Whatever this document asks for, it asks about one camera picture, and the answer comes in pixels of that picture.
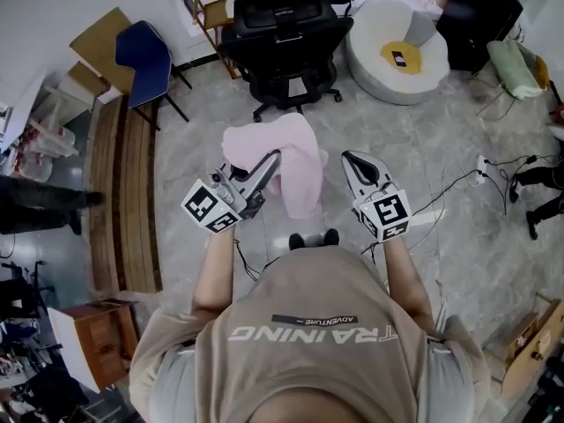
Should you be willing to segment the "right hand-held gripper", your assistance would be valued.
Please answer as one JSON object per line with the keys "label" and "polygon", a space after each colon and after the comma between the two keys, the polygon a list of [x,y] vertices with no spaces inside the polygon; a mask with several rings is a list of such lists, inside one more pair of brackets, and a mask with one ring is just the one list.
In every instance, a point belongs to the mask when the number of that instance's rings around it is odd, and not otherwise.
{"label": "right hand-held gripper", "polygon": [[384,162],[367,153],[344,151],[341,164],[354,200],[357,220],[385,242],[409,230],[412,211],[404,189],[392,179]]}

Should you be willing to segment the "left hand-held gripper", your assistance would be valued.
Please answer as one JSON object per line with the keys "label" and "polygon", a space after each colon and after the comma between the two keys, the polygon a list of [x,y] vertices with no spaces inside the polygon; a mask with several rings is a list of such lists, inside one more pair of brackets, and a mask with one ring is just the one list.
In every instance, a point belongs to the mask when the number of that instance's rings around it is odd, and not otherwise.
{"label": "left hand-held gripper", "polygon": [[263,205],[262,190],[280,161],[280,151],[269,152],[250,173],[224,163],[197,179],[181,207],[199,227],[213,234],[252,219]]}

